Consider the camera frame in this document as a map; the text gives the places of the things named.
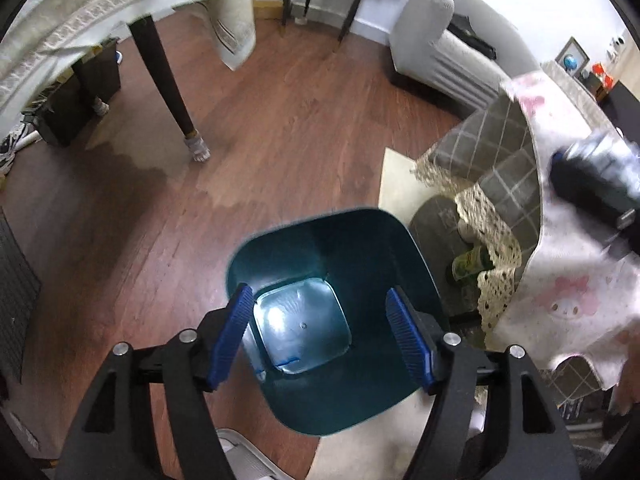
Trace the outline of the person right hand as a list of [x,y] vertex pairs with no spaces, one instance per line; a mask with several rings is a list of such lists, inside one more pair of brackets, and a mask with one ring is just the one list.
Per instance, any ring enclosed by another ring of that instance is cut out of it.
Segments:
[[606,414],[602,434],[605,440],[612,440],[629,419],[632,408],[639,403],[639,355],[630,354],[623,367],[612,397],[612,404]]

